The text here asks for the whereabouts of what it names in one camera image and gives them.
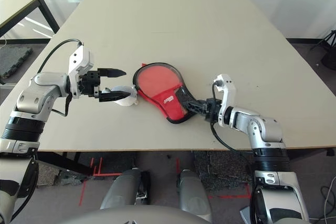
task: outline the white table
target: white table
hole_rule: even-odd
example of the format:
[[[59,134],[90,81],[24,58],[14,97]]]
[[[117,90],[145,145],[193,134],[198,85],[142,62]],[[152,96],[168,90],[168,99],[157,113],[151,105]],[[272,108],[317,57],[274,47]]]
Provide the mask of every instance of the white table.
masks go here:
[[[277,119],[287,147],[336,145],[336,97],[250,0],[83,0],[0,107],[0,129],[46,55],[68,38],[91,50],[94,69],[127,72],[102,79],[102,88],[130,86],[141,63],[167,62],[206,99],[213,79],[227,73],[236,104]],[[75,47],[57,50],[44,71],[67,72]],[[64,102],[54,108],[63,111]],[[245,134],[217,131],[230,146],[250,148]],[[224,149],[202,117],[174,125],[142,99],[131,107],[73,100],[67,118],[51,114],[40,142],[40,151]]]

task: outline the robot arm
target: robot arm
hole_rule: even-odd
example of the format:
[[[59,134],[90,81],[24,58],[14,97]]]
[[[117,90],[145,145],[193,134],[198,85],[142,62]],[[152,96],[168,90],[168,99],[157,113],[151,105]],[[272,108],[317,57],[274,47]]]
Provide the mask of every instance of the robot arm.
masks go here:
[[[38,177],[35,159],[39,137],[58,97],[71,98],[81,94],[98,98],[100,102],[116,101],[130,95],[128,92],[101,93],[100,77],[118,77],[126,73],[118,69],[98,69],[93,66],[91,53],[83,45],[70,56],[69,72],[38,73],[31,78],[29,87],[19,95],[16,106],[0,138],[0,223],[12,219],[17,198],[34,191]]]
[[[309,221],[299,183],[290,171],[286,146],[282,141],[280,124],[273,118],[234,106],[235,86],[226,74],[214,80],[214,86],[223,93],[223,100],[215,97],[206,101],[192,101],[184,106],[205,116],[211,123],[244,132],[253,150],[257,185],[250,208],[257,223],[273,224],[283,218]]]

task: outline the black table leg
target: black table leg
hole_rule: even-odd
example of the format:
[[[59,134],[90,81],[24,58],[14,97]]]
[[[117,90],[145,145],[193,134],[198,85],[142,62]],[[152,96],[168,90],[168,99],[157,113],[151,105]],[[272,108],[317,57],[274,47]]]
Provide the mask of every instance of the black table leg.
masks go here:
[[[93,169],[79,164],[55,152],[38,152],[38,159],[49,165],[56,166],[59,169],[70,170],[75,173],[91,176]]]
[[[59,30],[59,26],[53,15],[51,14],[46,2],[44,2],[44,0],[38,0],[38,2],[40,3],[38,8],[40,9],[44,18],[46,19],[46,21],[48,22],[49,26],[54,31],[54,33],[57,33],[57,31]]]

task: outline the black cable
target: black cable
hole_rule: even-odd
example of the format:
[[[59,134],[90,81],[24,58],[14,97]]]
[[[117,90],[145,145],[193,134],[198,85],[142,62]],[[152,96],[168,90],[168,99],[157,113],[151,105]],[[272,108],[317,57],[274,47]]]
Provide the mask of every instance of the black cable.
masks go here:
[[[35,180],[34,180],[34,186],[33,188],[30,190],[27,198],[25,199],[25,201],[22,203],[22,205],[15,211],[15,213],[12,215],[12,218],[11,218],[11,221],[13,221],[17,216],[18,214],[25,208],[25,206],[27,205],[27,203],[29,202],[30,198],[32,197],[34,191],[35,191],[35,188],[37,186],[37,181],[38,181],[38,173],[39,173],[39,165],[37,163],[37,171],[36,171],[36,177],[35,177]]]
[[[51,111],[57,113],[57,114],[60,114],[61,116],[67,116],[68,115],[68,112],[69,112],[69,104],[72,100],[72,93],[69,93],[66,100],[65,100],[65,113],[62,113],[58,110],[54,110],[52,109]]]
[[[42,65],[40,66],[40,68],[38,69],[37,73],[41,73],[43,67],[45,66],[45,64],[47,63],[47,61],[49,60],[49,58],[51,57],[51,55],[53,55],[53,53],[58,49],[60,48],[62,45],[64,45],[65,43],[68,43],[68,42],[72,42],[72,41],[75,41],[75,42],[78,42],[78,47],[83,45],[82,41],[80,41],[79,39],[67,39],[67,40],[64,40],[62,41],[60,44],[58,44],[48,55],[47,57],[45,58],[45,60],[43,61]]]
[[[323,189],[326,189],[326,190],[328,191],[328,190],[329,190],[329,187],[328,187],[328,186],[321,186],[321,188],[320,188],[320,192],[321,192],[321,194],[322,194],[322,196],[323,196],[323,199],[326,200],[326,199],[327,199],[327,196],[324,195],[324,193],[323,193]],[[332,195],[333,203],[329,202],[329,200],[327,201],[327,203],[328,203],[330,206],[332,206],[332,208],[331,208],[328,212],[325,213],[325,216],[331,214],[334,210],[336,210],[336,196],[335,196],[335,193],[334,193],[332,190],[330,190],[330,194]],[[324,219],[324,214],[321,215],[321,216],[318,218],[318,220],[316,220],[316,221],[314,222],[314,224],[318,223],[319,221],[321,221],[321,220],[323,220],[323,219]]]
[[[211,85],[211,90],[212,90],[212,97],[214,99],[214,102],[216,101],[216,94],[215,94],[215,86],[216,86],[216,83],[214,82],[212,85]],[[224,145],[226,148],[228,148],[230,151],[238,154],[247,164],[247,167],[249,169],[249,172],[250,172],[250,175],[251,175],[251,179],[252,179],[252,193],[251,193],[251,196],[250,196],[250,221],[252,224],[256,224],[256,218],[255,218],[255,209],[254,209],[254,204],[253,204],[253,197],[254,197],[254,194],[255,194],[255,190],[257,188],[257,185],[255,183],[255,178],[254,178],[254,173],[253,173],[253,170],[252,170],[252,167],[251,167],[251,164],[250,162],[248,161],[248,159],[246,157],[244,157],[243,155],[244,154],[247,154],[247,153],[241,153],[240,151],[237,151],[236,149],[232,148],[231,146],[229,146],[227,143],[225,143],[217,134],[215,128],[214,128],[214,122],[210,121],[210,129],[211,129],[211,132],[212,134],[215,136],[215,138],[222,144]]]
[[[211,91],[212,91],[212,98],[216,100],[216,95],[215,95],[215,85],[216,83],[212,83],[211,85]]]

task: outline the red paddle cover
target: red paddle cover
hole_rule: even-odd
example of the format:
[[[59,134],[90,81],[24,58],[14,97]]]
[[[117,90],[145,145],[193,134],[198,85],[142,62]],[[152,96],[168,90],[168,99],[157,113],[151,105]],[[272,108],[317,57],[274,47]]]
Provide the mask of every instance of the red paddle cover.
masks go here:
[[[135,73],[133,83],[139,95],[157,106],[170,122],[183,122],[191,116],[181,104],[181,95],[184,96],[187,89],[180,73],[172,66],[165,63],[145,65]],[[185,97],[192,97],[189,92],[187,95]]]

